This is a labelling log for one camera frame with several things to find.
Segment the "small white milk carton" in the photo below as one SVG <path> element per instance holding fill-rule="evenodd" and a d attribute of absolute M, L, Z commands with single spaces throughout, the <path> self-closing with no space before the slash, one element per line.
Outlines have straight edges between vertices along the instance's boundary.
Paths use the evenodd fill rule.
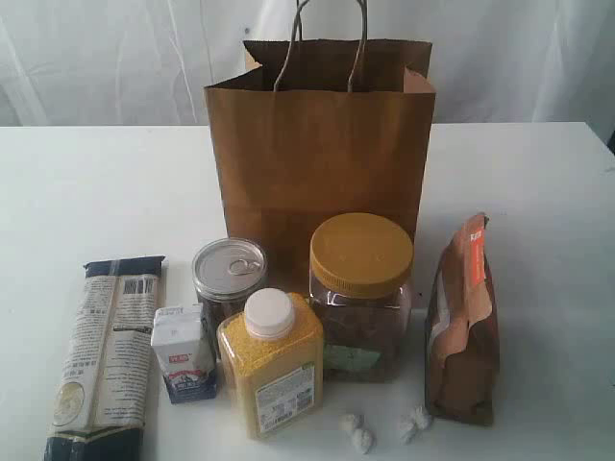
<path fill-rule="evenodd" d="M 172 404 L 216 397 L 216 360 L 203 324 L 203 305 L 156 311 L 151 347 Z"/>

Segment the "white wrapped candy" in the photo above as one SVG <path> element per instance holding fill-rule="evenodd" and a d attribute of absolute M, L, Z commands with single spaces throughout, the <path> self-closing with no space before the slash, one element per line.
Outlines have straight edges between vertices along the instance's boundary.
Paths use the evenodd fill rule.
<path fill-rule="evenodd" d="M 398 437 L 403 445 L 408 445 L 419 429 L 411 415 L 402 415 L 398 422 Z"/>
<path fill-rule="evenodd" d="M 364 418 L 361 414 L 345 413 L 340 417 L 339 425 L 341 430 L 349 436 L 363 427 Z"/>
<path fill-rule="evenodd" d="M 365 455 L 374 446 L 375 437 L 370 430 L 358 427 L 351 434 L 351 443 L 357 453 Z"/>
<path fill-rule="evenodd" d="M 421 431 L 431 426 L 432 415 L 424 405 L 418 405 L 414 408 L 412 418 L 416 427 Z"/>

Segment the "dark jar with metal lid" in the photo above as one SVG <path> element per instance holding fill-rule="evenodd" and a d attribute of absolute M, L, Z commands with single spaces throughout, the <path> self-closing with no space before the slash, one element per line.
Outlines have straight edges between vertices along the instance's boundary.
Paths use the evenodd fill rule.
<path fill-rule="evenodd" d="M 243 238 L 223 238 L 208 243 L 194 256 L 192 279 L 215 356 L 220 357 L 217 329 L 244 309 L 247 299 L 263 288 L 268 264 L 264 250 Z"/>

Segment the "clear jar with yellow lid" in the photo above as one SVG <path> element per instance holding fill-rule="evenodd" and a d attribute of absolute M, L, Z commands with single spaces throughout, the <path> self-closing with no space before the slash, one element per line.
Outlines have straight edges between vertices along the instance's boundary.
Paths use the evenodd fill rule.
<path fill-rule="evenodd" d="M 325 378 L 384 382 L 398 373 L 413 255 L 406 231 L 371 213 L 340 214 L 314 231 L 309 302 L 324 329 Z"/>

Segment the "yellow millet bottle white cap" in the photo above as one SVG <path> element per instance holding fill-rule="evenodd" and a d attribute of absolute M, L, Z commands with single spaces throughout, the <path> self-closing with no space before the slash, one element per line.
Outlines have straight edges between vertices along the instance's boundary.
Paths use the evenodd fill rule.
<path fill-rule="evenodd" d="M 217 329 L 225 379 L 252 439 L 322 403 L 324 330 L 299 294 L 263 288 Z"/>

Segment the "brown orange standup pouch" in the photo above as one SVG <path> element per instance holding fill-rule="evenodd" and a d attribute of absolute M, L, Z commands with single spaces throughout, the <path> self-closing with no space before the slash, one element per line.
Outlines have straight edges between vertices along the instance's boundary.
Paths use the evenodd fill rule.
<path fill-rule="evenodd" d="M 494 422 L 500 370 L 494 285 L 484 242 L 488 217 L 470 217 L 443 250 L 425 321 L 425 404 L 437 417 Z"/>

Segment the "long noodle package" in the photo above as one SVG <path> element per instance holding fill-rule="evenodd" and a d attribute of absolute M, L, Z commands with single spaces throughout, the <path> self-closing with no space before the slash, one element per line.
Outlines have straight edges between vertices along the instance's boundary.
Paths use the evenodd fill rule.
<path fill-rule="evenodd" d="M 61 368 L 46 460 L 137 460 L 163 256 L 91 261 Z"/>

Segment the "brown paper bag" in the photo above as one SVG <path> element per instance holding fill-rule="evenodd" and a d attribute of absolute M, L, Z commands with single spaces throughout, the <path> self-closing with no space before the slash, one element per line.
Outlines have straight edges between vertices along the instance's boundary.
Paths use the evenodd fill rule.
<path fill-rule="evenodd" d="M 309 241 L 362 211 L 416 229 L 435 105 L 431 45 L 248 40 L 253 69 L 205 100 L 229 236 L 265 250 L 269 282 L 308 292 Z"/>

